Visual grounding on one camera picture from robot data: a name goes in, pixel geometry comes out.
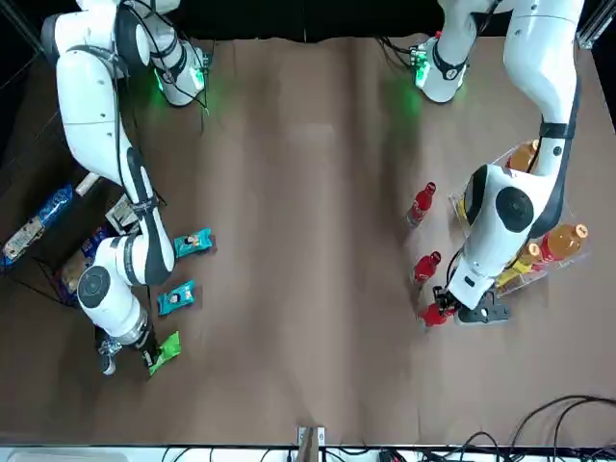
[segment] yellow bottle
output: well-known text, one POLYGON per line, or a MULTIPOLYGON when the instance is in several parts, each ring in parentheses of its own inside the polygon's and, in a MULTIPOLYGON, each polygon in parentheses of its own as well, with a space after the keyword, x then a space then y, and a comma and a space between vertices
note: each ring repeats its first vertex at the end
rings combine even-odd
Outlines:
POLYGON ((535 154, 537 154, 538 148, 539 140, 533 140, 532 142, 522 144, 516 149, 516 152, 511 154, 511 157, 507 159, 506 167, 519 171, 527 171, 532 164, 532 160, 535 158, 535 154))
POLYGON ((546 262, 565 260, 581 249, 588 237, 588 228, 583 224, 561 224, 546 234, 541 243, 541 252, 546 262))
POLYGON ((536 243, 526 245, 511 268, 506 269, 496 280, 496 286, 502 287, 514 277, 532 270, 532 265, 541 260, 541 248, 536 243))

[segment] bottle cap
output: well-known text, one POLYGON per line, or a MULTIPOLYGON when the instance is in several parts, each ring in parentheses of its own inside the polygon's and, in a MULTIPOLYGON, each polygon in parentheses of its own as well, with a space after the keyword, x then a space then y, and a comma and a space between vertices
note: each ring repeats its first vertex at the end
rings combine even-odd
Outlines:
POLYGON ((430 260, 432 260, 437 265, 441 263, 441 253, 440 252, 432 252, 430 253, 430 260))
POLYGON ((588 228, 583 224, 579 224, 576 226, 576 234, 580 239, 586 239, 588 237, 588 228))
POLYGON ((526 252, 532 257, 538 257, 541 255, 541 247, 536 243, 530 243, 526 248, 526 252))

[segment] red plastic bottle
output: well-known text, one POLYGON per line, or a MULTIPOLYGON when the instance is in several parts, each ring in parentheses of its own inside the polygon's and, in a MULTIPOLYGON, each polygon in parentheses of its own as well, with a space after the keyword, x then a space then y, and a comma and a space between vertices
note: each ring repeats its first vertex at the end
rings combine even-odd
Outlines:
POLYGON ((413 207, 406 213, 406 221, 409 226, 415 227, 424 219, 425 213, 432 205, 432 196, 436 193, 436 185, 431 181, 415 197, 413 207))
POLYGON ((441 263, 441 254, 439 252, 432 252, 429 255, 425 255, 415 265, 413 277, 416 284, 423 284, 436 272, 436 267, 441 263))

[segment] cable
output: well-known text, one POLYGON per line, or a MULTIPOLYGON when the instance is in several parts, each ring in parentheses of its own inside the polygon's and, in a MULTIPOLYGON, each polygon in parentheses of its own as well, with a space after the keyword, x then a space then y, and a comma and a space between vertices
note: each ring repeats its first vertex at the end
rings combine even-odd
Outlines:
MULTIPOLYGON (((389 46, 389 45, 387 44, 387 42, 386 42, 386 41, 384 41, 384 40, 382 40, 382 39, 380 39, 380 38, 377 38, 377 39, 376 39, 376 41, 378 41, 378 42, 379 42, 379 43, 383 46, 383 49, 384 49, 384 47, 385 47, 385 46, 389 46)), ((394 56, 396 57, 396 59, 398 60, 398 62, 401 64, 401 66, 402 66, 405 70, 409 70, 409 71, 410 71, 410 70, 412 70, 412 66, 411 66, 411 64, 410 64, 410 63, 408 63, 407 61, 405 61, 405 60, 401 57, 401 55, 399 54, 399 52, 397 52, 397 51, 396 51, 395 49, 393 49, 393 48, 392 48, 392 51, 394 52, 394 56)))
POLYGON ((546 404, 543 404, 542 406, 536 408, 534 411, 530 412, 529 414, 527 414, 522 419, 522 422, 520 423, 520 425, 518 425, 518 429, 517 429, 515 435, 513 436, 513 439, 511 440, 511 444, 509 445, 509 453, 511 453, 511 450, 513 450, 515 448, 516 443, 518 442, 518 439, 520 438, 520 435, 522 434, 522 430, 524 429, 524 427, 526 426, 528 421, 530 421, 534 416, 536 416, 540 412, 548 409, 549 407, 552 407, 555 404, 558 404, 559 402, 567 401, 569 399, 582 399, 583 402, 586 402, 586 400, 588 400, 588 399, 601 399, 601 400, 604 399, 606 402, 609 401, 610 404, 616 406, 616 399, 593 397, 591 395, 566 395, 564 397, 553 399, 552 401, 550 401, 550 402, 548 402, 546 404))
MULTIPOLYGON (((611 445, 607 445, 607 446, 603 446, 602 448, 597 449, 595 452, 593 452, 592 454, 590 454, 588 457, 583 457, 580 458, 581 462, 585 462, 587 460, 592 460, 593 462, 596 460, 596 457, 601 454, 604 451, 607 451, 608 449, 616 449, 616 444, 612 443, 611 445)), ((613 458, 614 457, 614 453, 610 452, 609 455, 613 458)))
POLYGON ((553 439, 554 455, 553 455, 552 462, 556 462, 556 457, 558 457, 558 432, 560 431, 560 426, 562 425, 562 422, 564 421, 565 416, 569 414, 572 410, 574 410, 576 407, 581 406, 582 404, 586 404, 588 402, 600 402, 602 404, 607 404, 607 405, 616 407, 616 400, 614 399, 592 397, 592 398, 587 398, 587 399, 584 399, 578 402, 574 402, 569 407, 567 407, 567 409, 562 411, 562 414, 560 414, 560 417, 558 418, 558 421, 556 422, 556 427, 554 428, 554 439, 553 439))
POLYGON ((394 60, 392 60, 392 57, 389 55, 389 53, 387 53, 387 49, 385 48, 385 45, 378 38, 376 38, 375 40, 376 40, 376 43, 378 43, 378 46, 381 47, 381 51, 383 52, 383 55, 385 56, 385 61, 387 62, 389 66, 392 66, 396 70, 402 70, 405 72, 408 70, 406 66, 400 65, 396 63, 394 60))
POLYGON ((477 436, 485 436, 492 442, 492 444, 494 445, 494 449, 496 451, 497 462, 499 462, 499 460, 501 459, 501 451, 499 450, 499 445, 497 444, 497 440, 495 440, 494 437, 486 431, 478 431, 474 433, 473 435, 471 435, 471 437, 468 440, 466 440, 466 443, 464 443, 464 445, 462 445, 460 449, 460 462, 464 460, 464 452, 466 451, 466 448, 470 447, 470 442, 474 440, 477 436))
POLYGON ((191 450, 191 448, 185 448, 185 449, 183 449, 183 450, 182 450, 182 452, 180 452, 179 454, 177 454, 177 457, 175 457, 175 458, 173 459, 173 461, 172 461, 172 462, 177 462, 178 460, 180 460, 180 459, 182 458, 182 456, 183 456, 184 454, 186 454, 189 450, 191 450))
MULTIPOLYGON (((162 15, 158 14, 156 11, 154 11, 152 9, 152 7, 150 7, 149 5, 146 5, 145 3, 143 3, 141 0, 122 0, 120 2, 120 5, 124 5, 129 11, 133 12, 133 14, 135 15, 135 17, 137 18, 138 22, 141 24, 142 28, 144 29, 144 31, 148 34, 148 36, 150 37, 150 40, 152 41, 152 44, 154 45, 154 49, 156 50, 156 53, 158 55, 162 55, 160 48, 158 47, 158 45, 156 44, 156 41, 154 40, 154 36, 152 35, 151 31, 148 29, 148 27, 145 25, 145 23, 143 22, 143 19, 141 18, 141 16, 139 16, 139 14, 137 13, 137 11, 130 5, 126 5, 127 1, 134 1, 137 2, 141 5, 146 6, 149 10, 151 10, 153 13, 155 13, 157 15, 157 17, 161 18, 162 21, 165 22, 166 25, 168 25, 169 27, 173 27, 173 25, 171 23, 168 22, 168 20, 166 20, 162 15)), ((168 66, 165 64, 164 60, 160 60, 161 64, 163 65, 163 67, 165 68, 165 73, 169 73, 169 68, 168 66)), ((177 84, 170 79, 169 82, 167 82, 169 84, 172 84, 173 87, 178 90, 180 93, 184 94, 185 96, 188 96, 191 99, 191 102, 196 101, 197 103, 199 103, 199 106, 201 106, 203 109, 205 109, 206 111, 208 110, 207 106, 205 104, 203 104, 198 98, 198 94, 196 95, 191 95, 189 93, 187 93, 186 91, 180 89, 177 84)))
POLYGON ((165 452, 163 452, 163 457, 161 458, 161 462, 165 462, 165 457, 167 457, 167 454, 169 452, 171 448, 167 448, 165 449, 165 452))
POLYGON ((121 187, 126 190, 126 185, 124 184, 124 177, 122 175, 122 165, 120 163, 120 154, 119 154, 119 101, 117 99, 117 63, 116 59, 112 58, 112 65, 114 68, 114 104, 115 104, 115 161, 117 162, 117 172, 119 173, 119 182, 121 187))
POLYGON ((535 151, 532 159, 530 160, 530 164, 528 164, 528 168, 526 169, 526 173, 530 173, 533 167, 535 167, 535 162, 537 162, 537 157, 539 157, 539 149, 541 148, 541 142, 537 146, 537 150, 535 151))
POLYGON ((266 458, 266 455, 268 455, 270 453, 271 449, 266 450, 263 455, 261 456, 261 459, 259 459, 259 462, 263 462, 266 458))
POLYGON ((492 16, 494 15, 494 12, 496 11, 496 9, 499 7, 499 4, 501 3, 501 1, 502 0, 494 0, 494 2, 492 2, 492 5, 490 5, 490 9, 486 12, 485 19, 483 19, 483 22, 481 23, 481 27, 479 28, 477 32, 478 37, 481 34, 483 34, 483 31, 485 31, 486 27, 488 27, 488 24, 490 23, 490 20, 492 19, 492 16))
POLYGON ((331 450, 326 449, 323 453, 323 460, 326 461, 327 460, 327 454, 331 455, 332 457, 340 460, 341 462, 345 462, 345 459, 343 459, 340 455, 338 454, 334 454, 331 450))
POLYGON ((403 53, 405 55, 411 54, 411 50, 407 48, 401 48, 397 45, 394 45, 389 37, 380 37, 379 39, 382 40, 386 46, 390 47, 392 50, 396 51, 397 53, 403 53))
POLYGON ((516 253, 516 258, 511 260, 511 262, 506 267, 504 267, 502 269, 503 271, 507 271, 507 270, 513 268, 513 266, 516 264, 516 262, 520 259, 520 256, 522 255, 522 252, 524 252, 524 249, 526 248, 526 244, 528 244, 528 241, 530 241, 530 236, 526 237, 526 240, 522 244, 522 247, 520 247, 520 250, 518 250, 518 253, 516 253))
POLYGON ((451 265, 453 265, 453 262, 457 260, 458 256, 460 255, 460 252, 462 252, 462 247, 458 248, 457 252, 455 252, 451 257, 451 260, 449 260, 449 263, 447 265, 447 272, 445 273, 447 283, 449 283, 451 278, 453 277, 453 274, 449 274, 451 272, 451 265))
POLYGON ((336 448, 337 450, 339 450, 340 452, 343 452, 346 455, 362 455, 362 454, 366 454, 367 452, 370 452, 369 448, 363 448, 363 449, 359 449, 357 452, 351 452, 348 449, 344 449, 344 448, 336 448))

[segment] white robotic arm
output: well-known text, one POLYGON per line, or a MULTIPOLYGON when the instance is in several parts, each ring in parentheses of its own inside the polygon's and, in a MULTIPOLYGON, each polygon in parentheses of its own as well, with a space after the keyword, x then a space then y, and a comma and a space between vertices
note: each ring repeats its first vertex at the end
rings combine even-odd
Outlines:
MULTIPOLYGON (((173 270, 175 256, 141 154, 124 132, 116 83, 119 77, 144 70, 150 47, 158 47, 156 40, 169 39, 170 32, 159 37, 148 30, 135 9, 123 4, 84 0, 80 6, 88 9, 48 17, 41 32, 45 53, 56 64, 66 141, 84 168, 124 189, 141 233, 103 241, 93 266, 80 278, 77 296, 95 325, 115 342, 138 349, 149 367, 160 349, 151 320, 130 286, 163 283, 173 270)), ((158 17, 151 20, 163 22, 158 17)), ((159 60, 160 64, 166 60, 167 70, 174 69, 166 96, 173 99, 179 94, 183 99, 174 102, 186 104, 203 89, 190 78, 198 57, 174 31, 170 40, 174 43, 159 60)))
MULTIPOLYGON (((455 3, 459 8, 451 11, 458 14, 468 7, 467 2, 455 3)), ((485 165, 472 176, 464 200, 471 233, 446 291, 437 300, 444 308, 454 305, 475 309, 526 240, 542 236, 558 223, 578 111, 573 54, 582 6, 583 0, 515 2, 503 61, 511 81, 543 116, 534 171, 485 165)), ((470 18, 470 13, 467 9, 465 15, 470 18)), ((452 22, 467 23, 461 18, 452 22)), ((452 48, 455 39, 446 33, 444 29, 437 43, 446 39, 452 48)), ((468 40, 460 43, 468 53, 468 40)), ((450 99, 457 83, 445 79, 438 66, 433 70, 422 90, 431 99, 436 94, 439 99, 450 99)))

